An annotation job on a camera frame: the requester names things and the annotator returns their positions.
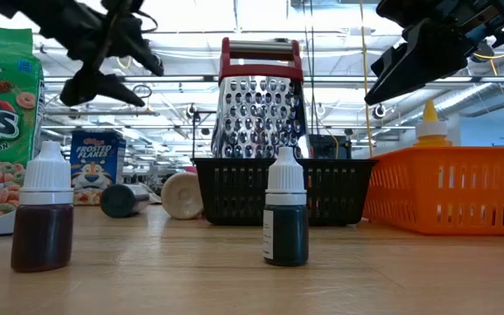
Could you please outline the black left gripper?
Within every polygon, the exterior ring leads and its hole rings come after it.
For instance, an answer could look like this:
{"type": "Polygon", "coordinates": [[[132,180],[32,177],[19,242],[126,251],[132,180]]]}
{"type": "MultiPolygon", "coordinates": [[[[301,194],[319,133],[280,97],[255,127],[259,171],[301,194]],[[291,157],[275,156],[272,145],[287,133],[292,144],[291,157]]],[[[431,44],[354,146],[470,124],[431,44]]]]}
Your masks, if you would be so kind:
{"type": "Polygon", "coordinates": [[[67,55],[82,62],[77,74],[68,79],[60,93],[60,100],[68,107],[92,101],[97,95],[106,96],[137,107],[144,101],[125,87],[114,74],[100,72],[102,62],[109,57],[131,57],[156,76],[163,76],[162,60],[143,38],[143,21],[139,16],[142,0],[108,0],[100,13],[78,1],[67,4],[66,32],[73,37],[67,55]]]}

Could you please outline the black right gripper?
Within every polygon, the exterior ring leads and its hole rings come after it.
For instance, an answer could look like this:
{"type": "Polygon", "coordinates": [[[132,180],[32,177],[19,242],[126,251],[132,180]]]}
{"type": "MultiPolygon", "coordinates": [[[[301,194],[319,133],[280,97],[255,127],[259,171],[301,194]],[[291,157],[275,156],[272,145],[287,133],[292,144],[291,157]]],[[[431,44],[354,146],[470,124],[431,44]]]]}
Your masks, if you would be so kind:
{"type": "Polygon", "coordinates": [[[414,92],[467,66],[467,55],[497,32],[492,1],[382,0],[377,14],[402,27],[398,47],[371,65],[377,81],[365,96],[375,105],[414,92]]]}

